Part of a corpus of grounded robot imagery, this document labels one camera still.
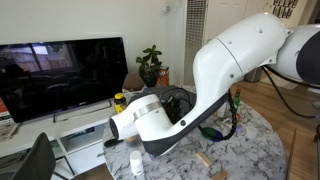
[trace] black television screen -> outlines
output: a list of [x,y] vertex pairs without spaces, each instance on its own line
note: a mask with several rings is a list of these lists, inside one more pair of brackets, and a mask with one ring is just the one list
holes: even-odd
[[127,73],[119,37],[0,45],[0,97],[15,122],[109,99]]

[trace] wooden shelf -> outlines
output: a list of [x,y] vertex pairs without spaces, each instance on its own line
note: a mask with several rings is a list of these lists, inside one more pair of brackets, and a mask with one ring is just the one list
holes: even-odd
[[93,132],[82,134],[75,137],[72,137],[74,135],[69,135],[61,138],[61,142],[65,147],[67,153],[70,154],[78,150],[84,149],[88,146],[91,146],[93,144],[96,144],[98,142],[101,142],[104,128],[105,124],[100,124],[98,126],[94,126]]
[[0,174],[6,172],[14,172],[19,169],[26,155],[27,150],[23,150],[0,158]]
[[52,147],[52,151],[53,151],[54,157],[56,159],[61,158],[61,157],[64,156],[64,153],[62,152],[62,149],[59,146],[57,140],[51,141],[50,144],[51,144],[51,147]]

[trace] window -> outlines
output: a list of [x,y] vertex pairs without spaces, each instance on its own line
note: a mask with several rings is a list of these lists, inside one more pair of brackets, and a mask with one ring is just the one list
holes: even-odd
[[30,72],[73,66],[64,42],[0,45],[0,57],[10,59],[12,64],[18,64],[23,70]]

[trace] plant pot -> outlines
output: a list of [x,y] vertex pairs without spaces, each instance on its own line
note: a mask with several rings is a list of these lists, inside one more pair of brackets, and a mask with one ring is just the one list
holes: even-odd
[[157,84],[157,77],[155,74],[142,74],[140,73],[140,77],[147,87],[155,87]]

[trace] black chair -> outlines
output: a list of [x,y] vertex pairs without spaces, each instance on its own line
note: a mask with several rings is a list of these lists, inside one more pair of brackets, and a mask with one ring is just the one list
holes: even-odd
[[0,174],[0,179],[10,180],[50,180],[52,174],[67,180],[64,176],[54,172],[56,159],[54,157],[50,142],[45,133],[41,133],[29,153],[25,157],[17,172]]

